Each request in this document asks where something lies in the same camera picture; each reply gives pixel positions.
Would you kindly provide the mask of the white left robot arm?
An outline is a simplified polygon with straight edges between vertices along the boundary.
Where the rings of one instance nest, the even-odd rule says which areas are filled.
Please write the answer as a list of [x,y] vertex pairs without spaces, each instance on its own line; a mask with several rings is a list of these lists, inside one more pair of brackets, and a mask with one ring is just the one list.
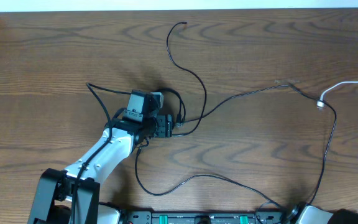
[[160,114],[164,96],[132,90],[127,107],[108,118],[102,136],[80,159],[40,177],[29,223],[119,223],[118,209],[99,202],[101,185],[137,146],[172,136],[172,117]]

